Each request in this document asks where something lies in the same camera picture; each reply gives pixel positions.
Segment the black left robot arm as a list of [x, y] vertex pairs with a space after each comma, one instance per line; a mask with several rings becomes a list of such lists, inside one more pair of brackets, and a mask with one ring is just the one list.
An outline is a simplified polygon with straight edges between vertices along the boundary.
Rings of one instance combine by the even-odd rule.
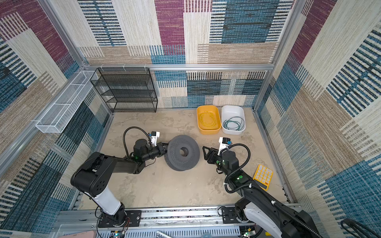
[[[147, 137], [147, 139], [137, 140], [131, 153], [126, 144], [126, 134], [130, 130], [139, 130]], [[94, 152], [72, 175], [71, 185], [97, 204], [101, 211], [100, 219], [110, 226], [121, 227], [129, 222], [124, 204], [114, 196], [108, 187], [112, 174], [139, 174], [148, 167], [146, 161], [165, 155], [169, 144], [158, 142], [159, 136], [160, 133], [157, 131], [147, 133], [142, 128], [129, 127], [123, 134], [125, 157], [118, 158]]]

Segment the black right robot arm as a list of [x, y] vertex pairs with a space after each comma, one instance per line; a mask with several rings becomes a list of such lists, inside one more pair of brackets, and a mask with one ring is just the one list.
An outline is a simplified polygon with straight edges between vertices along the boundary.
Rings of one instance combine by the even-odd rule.
[[238, 193], [241, 199], [235, 204], [237, 218], [242, 222], [254, 222], [274, 238], [319, 238], [321, 235], [305, 212], [286, 206], [275, 199], [243, 168], [249, 163], [251, 152], [248, 146], [229, 144], [222, 150], [202, 148], [204, 159], [214, 164], [225, 175], [223, 182], [229, 194]]

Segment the dark grey cable spool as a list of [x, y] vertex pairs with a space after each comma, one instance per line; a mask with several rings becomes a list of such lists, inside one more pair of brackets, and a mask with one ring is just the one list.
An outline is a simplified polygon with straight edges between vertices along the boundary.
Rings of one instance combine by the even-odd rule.
[[188, 135], [174, 137], [168, 144], [164, 155], [167, 165], [175, 171], [186, 171], [194, 168], [200, 159], [197, 142]]

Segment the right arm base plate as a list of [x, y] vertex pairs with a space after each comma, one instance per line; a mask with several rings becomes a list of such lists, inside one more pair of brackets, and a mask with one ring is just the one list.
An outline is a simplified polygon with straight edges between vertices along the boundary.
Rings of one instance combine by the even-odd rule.
[[218, 214], [222, 217], [224, 224], [247, 223], [244, 211], [236, 207], [221, 206], [218, 208]]

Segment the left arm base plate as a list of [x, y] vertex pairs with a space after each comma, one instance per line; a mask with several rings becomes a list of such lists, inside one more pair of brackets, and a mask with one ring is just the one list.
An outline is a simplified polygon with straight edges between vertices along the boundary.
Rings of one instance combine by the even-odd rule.
[[115, 215], [102, 213], [97, 223], [97, 228], [127, 228], [138, 227], [140, 225], [141, 210], [119, 211]]

